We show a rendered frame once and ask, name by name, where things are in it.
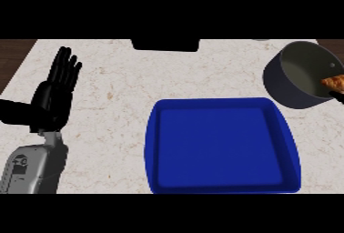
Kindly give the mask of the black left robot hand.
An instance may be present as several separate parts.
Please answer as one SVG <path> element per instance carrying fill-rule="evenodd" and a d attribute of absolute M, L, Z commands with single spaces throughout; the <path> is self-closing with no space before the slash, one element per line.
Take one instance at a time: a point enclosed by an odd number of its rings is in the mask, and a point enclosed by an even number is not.
<path fill-rule="evenodd" d="M 30 126 L 31 133 L 60 132 L 68 123 L 73 92 L 83 63 L 61 47 L 48 79 L 39 84 L 31 103 L 0 99 L 0 122 Z"/>

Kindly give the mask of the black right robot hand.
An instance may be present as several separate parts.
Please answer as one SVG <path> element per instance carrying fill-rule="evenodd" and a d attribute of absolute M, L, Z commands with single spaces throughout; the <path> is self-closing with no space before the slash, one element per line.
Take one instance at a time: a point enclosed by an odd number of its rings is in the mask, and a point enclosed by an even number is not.
<path fill-rule="evenodd" d="M 333 98 L 344 105 L 344 94 L 331 91 L 330 95 L 333 96 Z"/>

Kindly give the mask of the golden brown croissant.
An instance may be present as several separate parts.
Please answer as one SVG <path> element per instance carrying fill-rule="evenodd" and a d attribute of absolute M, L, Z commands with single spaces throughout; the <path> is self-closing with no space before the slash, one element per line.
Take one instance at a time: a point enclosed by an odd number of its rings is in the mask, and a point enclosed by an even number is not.
<path fill-rule="evenodd" d="M 344 94 L 344 75 L 327 77 L 322 84 L 340 94 Z"/>

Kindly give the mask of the dark grey pot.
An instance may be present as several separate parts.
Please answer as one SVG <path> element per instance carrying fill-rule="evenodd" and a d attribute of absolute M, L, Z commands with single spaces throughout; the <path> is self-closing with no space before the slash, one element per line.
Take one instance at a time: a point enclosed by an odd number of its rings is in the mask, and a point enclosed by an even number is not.
<path fill-rule="evenodd" d="M 318 44 L 287 44 L 263 69 L 263 84 L 271 97 L 293 109 L 306 109 L 333 99 L 322 85 L 328 77 L 344 75 L 344 64 Z"/>

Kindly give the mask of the blue rectangular tray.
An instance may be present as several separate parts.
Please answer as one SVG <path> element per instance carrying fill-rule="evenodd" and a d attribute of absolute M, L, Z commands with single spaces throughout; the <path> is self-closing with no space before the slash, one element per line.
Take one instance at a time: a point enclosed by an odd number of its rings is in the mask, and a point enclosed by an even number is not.
<path fill-rule="evenodd" d="M 302 165 L 293 132 L 265 97 L 164 99 L 147 125 L 154 193 L 293 193 Z"/>

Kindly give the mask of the black appliance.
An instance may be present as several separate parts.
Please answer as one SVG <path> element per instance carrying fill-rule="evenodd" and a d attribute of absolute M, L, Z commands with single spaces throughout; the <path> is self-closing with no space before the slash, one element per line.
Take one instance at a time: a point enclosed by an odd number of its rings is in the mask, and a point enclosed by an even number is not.
<path fill-rule="evenodd" d="M 157 50 L 173 52 L 197 52 L 200 39 L 133 39 L 136 50 Z"/>

